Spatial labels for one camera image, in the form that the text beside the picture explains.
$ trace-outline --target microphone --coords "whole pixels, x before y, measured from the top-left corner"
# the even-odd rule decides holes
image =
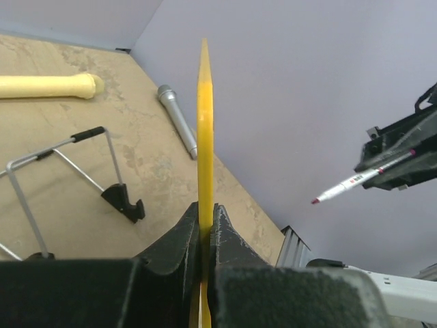
[[[191,158],[194,160],[197,159],[197,142],[193,132],[186,123],[184,114],[182,114],[179,108],[176,93],[167,84],[164,84],[158,88],[158,99],[167,110]]]

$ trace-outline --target metal stand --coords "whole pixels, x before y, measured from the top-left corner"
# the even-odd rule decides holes
[[[280,268],[305,267],[314,258],[311,250],[289,225],[282,229],[282,233],[285,238],[276,266]]]
[[[76,164],[74,164],[66,155],[62,154],[58,148],[61,146],[67,145],[67,144],[75,144],[77,142],[95,137],[96,135],[105,134],[109,150],[111,151],[111,157],[115,168],[115,173],[117,174],[118,183],[113,184],[108,189],[103,189],[96,181],[91,179],[90,176],[88,176],[80,167],[78,167]],[[44,239],[42,238],[41,232],[38,228],[38,225],[36,223],[36,220],[30,211],[30,207],[27,203],[26,197],[23,193],[23,190],[21,189],[18,180],[15,176],[15,171],[34,162],[34,161],[41,161],[42,159],[45,159],[46,157],[52,155],[53,153],[58,154],[65,162],[67,162],[71,167],[73,167],[77,172],[79,172],[82,176],[84,176],[88,181],[90,181],[102,194],[101,196],[110,203],[114,208],[116,208],[119,212],[124,214],[129,220],[132,222],[137,222],[139,219],[143,219],[145,216],[144,213],[144,206],[143,202],[139,200],[135,205],[131,205],[129,203],[128,194],[127,194],[127,188],[126,185],[122,181],[122,175],[120,174],[120,170],[117,164],[117,159],[115,158],[115,151],[114,147],[111,141],[111,136],[109,134],[109,131],[102,127],[98,126],[96,128],[92,128],[91,130],[83,131],[80,133],[77,133],[75,135],[72,135],[70,138],[63,140],[59,143],[56,143],[55,145],[51,147],[44,148],[37,152],[32,152],[31,154],[25,155],[20,157],[19,159],[14,159],[10,161],[6,165],[6,169],[2,172],[0,172],[0,178],[8,175],[10,182],[12,186],[14,187],[15,193],[18,197],[18,200],[20,201],[21,206],[23,207],[23,210],[26,214],[27,220],[29,221],[33,233],[35,234],[36,240],[38,242],[38,245],[41,249],[41,256],[43,258],[53,258],[53,255],[50,254],[47,250],[46,244],[44,242]],[[2,245],[0,243],[0,248],[11,257],[15,258],[16,260],[22,260],[19,256],[17,256],[14,252],[12,252],[10,249],[8,249],[5,245]]]

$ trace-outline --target white marker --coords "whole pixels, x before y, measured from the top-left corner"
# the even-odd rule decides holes
[[[340,182],[338,185],[332,187],[331,189],[326,190],[319,197],[315,198],[311,203],[317,204],[323,202],[324,200],[329,200],[356,186],[361,186],[364,182],[369,181],[370,179],[375,178],[380,174],[383,174],[386,169],[398,164],[399,162],[402,162],[403,160],[411,156],[414,156],[415,154],[415,150],[411,149],[406,154],[403,154],[398,158],[393,159],[392,161],[380,166],[377,169],[367,169],[363,172],[355,174],[354,176],[351,176],[350,178]]]

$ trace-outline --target beige floor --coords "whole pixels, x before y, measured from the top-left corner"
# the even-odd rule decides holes
[[[129,55],[0,36],[0,57],[3,75],[87,71],[102,77],[107,86],[93,100],[0,100],[0,163],[102,125],[113,136],[132,202],[140,197],[146,207],[147,217],[133,225],[60,159],[23,168],[18,179],[49,251],[58,258],[133,256],[197,200],[196,162],[155,99],[156,86]],[[116,182],[104,137],[61,150],[102,186]],[[247,242],[275,263],[283,235],[218,159],[215,200],[226,206]],[[38,251],[7,177],[0,179],[0,207],[0,242],[22,257]]]

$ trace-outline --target yellow foam tube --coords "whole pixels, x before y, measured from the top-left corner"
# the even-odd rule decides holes
[[[197,80],[197,184],[199,185],[199,227],[202,252],[201,315],[203,328],[211,328],[207,291],[210,233],[214,210],[213,158],[214,115],[210,55],[208,42],[202,39]]]
[[[91,99],[104,90],[97,75],[81,73],[70,77],[0,76],[0,98],[79,97]]]

